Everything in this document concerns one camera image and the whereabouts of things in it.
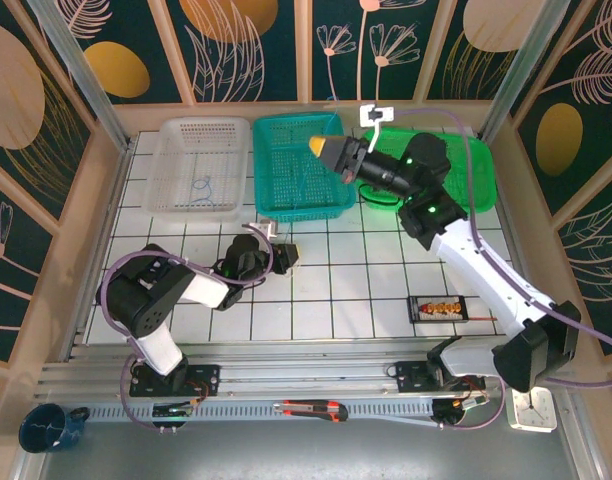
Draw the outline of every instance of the white grid floor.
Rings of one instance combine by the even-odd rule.
[[[176,224],[144,214],[139,206],[157,136],[157,132],[139,135],[104,268],[147,243],[210,266],[224,256],[236,234],[246,233],[241,224],[257,219],[252,154],[245,205],[238,221]],[[479,215],[478,224],[484,238],[510,261],[497,212],[493,209]],[[288,229],[289,225],[280,225],[276,241],[283,241]],[[395,213],[357,203],[334,220],[295,223],[288,237],[300,252],[300,266],[292,277],[269,276],[225,312],[193,303],[176,305],[167,319],[175,341],[198,344],[497,334],[496,322],[482,300],[463,280],[455,278],[447,265],[409,238]],[[447,294],[467,296],[469,315],[491,320],[409,323],[408,295]],[[122,343],[97,305],[93,305],[87,322],[84,343]]]

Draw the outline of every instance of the alarm clock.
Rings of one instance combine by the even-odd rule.
[[[553,395],[543,387],[534,387],[528,393],[511,389],[506,397],[506,414],[510,426],[517,430],[552,432],[557,428]]]

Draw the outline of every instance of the blue mug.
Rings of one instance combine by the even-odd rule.
[[[73,447],[79,441],[89,415],[85,407],[67,413],[54,403],[40,405],[19,427],[19,444],[29,453],[57,452]]]

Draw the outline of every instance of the green plastic basket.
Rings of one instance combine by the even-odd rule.
[[[339,217],[355,204],[345,185],[311,152],[313,135],[343,135],[335,113],[302,113],[260,118],[253,124],[255,205],[279,222]]]
[[[373,130],[366,132],[364,138],[373,138]],[[384,127],[377,140],[375,149],[380,152],[401,158],[406,145],[422,131],[403,128]],[[444,180],[444,188],[451,197],[467,212],[468,207],[468,158],[461,135],[453,133],[435,133],[433,135],[446,142],[447,156],[451,163],[450,172]],[[497,188],[495,186],[495,172],[493,170],[493,156],[488,146],[475,137],[468,137],[470,151],[473,158],[473,186],[475,192],[475,211],[482,213],[490,210],[497,201]],[[361,194],[367,199],[366,204],[371,208],[382,210],[397,210],[401,201],[393,195],[375,190],[370,186],[362,187],[363,182],[357,182]]]

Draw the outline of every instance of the clock face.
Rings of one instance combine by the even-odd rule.
[[[513,390],[511,426],[520,430],[550,432],[557,427],[555,404],[551,393],[535,387],[528,393]]]

